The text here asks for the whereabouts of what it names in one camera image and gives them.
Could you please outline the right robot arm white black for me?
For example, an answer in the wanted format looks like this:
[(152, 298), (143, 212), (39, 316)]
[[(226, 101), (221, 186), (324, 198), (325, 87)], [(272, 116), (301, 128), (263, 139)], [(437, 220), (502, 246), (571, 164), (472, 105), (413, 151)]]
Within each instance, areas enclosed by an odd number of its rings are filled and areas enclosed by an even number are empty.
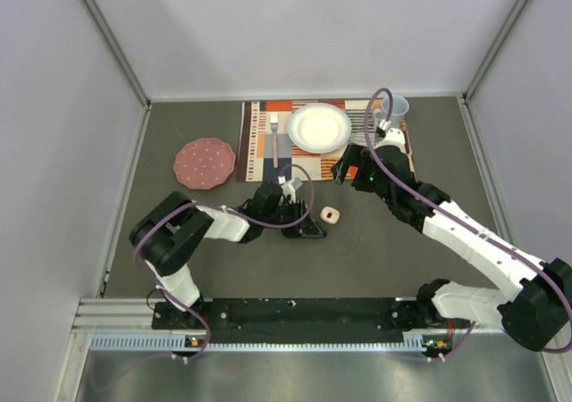
[(571, 320), (571, 267), (513, 247), (473, 220), (435, 186), (416, 180), (396, 146), (350, 144), (332, 167), (341, 184), (349, 169), (357, 191), (375, 193), (399, 221), (439, 242), (472, 265), (494, 289), (437, 279), (417, 293), (417, 316), (430, 327), (463, 319), (504, 330), (520, 346), (544, 351)]

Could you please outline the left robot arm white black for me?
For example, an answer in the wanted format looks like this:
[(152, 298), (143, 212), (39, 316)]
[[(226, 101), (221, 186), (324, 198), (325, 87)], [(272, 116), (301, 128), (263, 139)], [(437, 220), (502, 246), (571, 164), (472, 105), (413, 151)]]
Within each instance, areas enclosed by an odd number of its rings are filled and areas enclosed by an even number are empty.
[(286, 239), (326, 237), (325, 228), (309, 216), (310, 205), (297, 198), (301, 186), (298, 178), (266, 181), (236, 208), (193, 202), (174, 191), (131, 230), (135, 255), (172, 304), (176, 322), (189, 328), (202, 319), (201, 293), (188, 261), (203, 239), (246, 244), (265, 229), (278, 229)]

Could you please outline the pink beige earbud charging case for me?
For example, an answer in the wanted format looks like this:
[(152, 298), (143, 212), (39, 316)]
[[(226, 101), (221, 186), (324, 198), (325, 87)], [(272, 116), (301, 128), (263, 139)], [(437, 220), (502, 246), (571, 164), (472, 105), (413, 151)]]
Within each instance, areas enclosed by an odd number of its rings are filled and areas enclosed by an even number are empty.
[(341, 213), (331, 206), (325, 206), (320, 212), (320, 218), (324, 222), (334, 225), (340, 220)]

